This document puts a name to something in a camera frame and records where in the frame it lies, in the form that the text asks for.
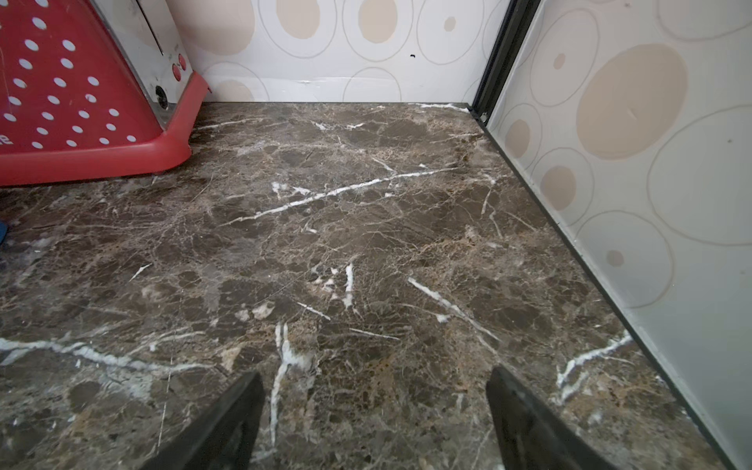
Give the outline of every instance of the marble countertop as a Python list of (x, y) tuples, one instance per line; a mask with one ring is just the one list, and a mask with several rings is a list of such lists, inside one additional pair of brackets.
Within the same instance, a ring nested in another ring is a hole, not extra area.
[(721, 468), (477, 123), (205, 104), (157, 176), (0, 190), (0, 465), (137, 468), (242, 372), (255, 468), (501, 468), (504, 364), (620, 468)]

